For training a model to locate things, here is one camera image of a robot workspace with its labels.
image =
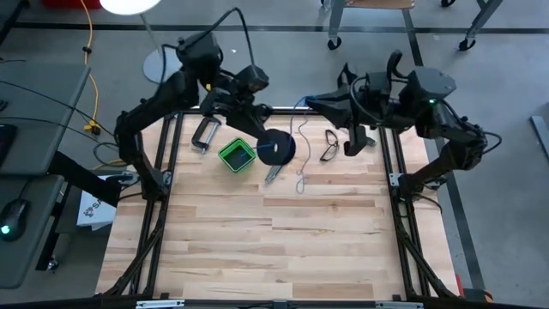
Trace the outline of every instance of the caster wheel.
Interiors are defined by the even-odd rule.
[[[454,4],[455,0],[441,0],[440,5],[442,5],[443,8],[448,8],[450,5]]]
[[[469,40],[468,39],[464,39],[460,45],[459,45],[459,49],[461,52],[464,52],[464,51],[468,51],[470,50],[471,48],[473,48],[473,46],[477,43],[476,39],[474,39],[472,42],[471,42],[471,45],[469,45]]]
[[[334,45],[334,42],[332,40],[328,41],[328,48],[333,51],[337,49],[337,47],[341,46],[341,38],[337,37],[337,43]]]

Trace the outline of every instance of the black tape roll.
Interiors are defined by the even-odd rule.
[[[261,162],[274,166],[286,165],[295,156],[295,140],[285,131],[270,129],[257,139],[257,156]]]

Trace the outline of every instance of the eyeglasses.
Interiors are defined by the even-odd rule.
[[[324,131],[326,135],[326,143],[328,144],[328,149],[324,151],[323,155],[320,156],[321,162],[328,162],[335,158],[337,153],[340,151],[340,141],[337,139],[337,135],[332,130]]]

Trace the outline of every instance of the computer mouse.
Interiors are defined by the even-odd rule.
[[[15,199],[7,203],[0,212],[0,239],[16,241],[27,226],[27,213],[31,203],[25,199]]]

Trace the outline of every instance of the white lamp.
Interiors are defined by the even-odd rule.
[[[160,82],[162,76],[162,47],[154,37],[153,30],[145,19],[145,12],[156,6],[161,0],[100,0],[101,6],[116,15],[139,15],[147,29],[156,51],[151,52],[143,63],[143,73],[151,82]],[[166,73],[164,81],[181,68],[181,62],[172,48],[166,48]]]

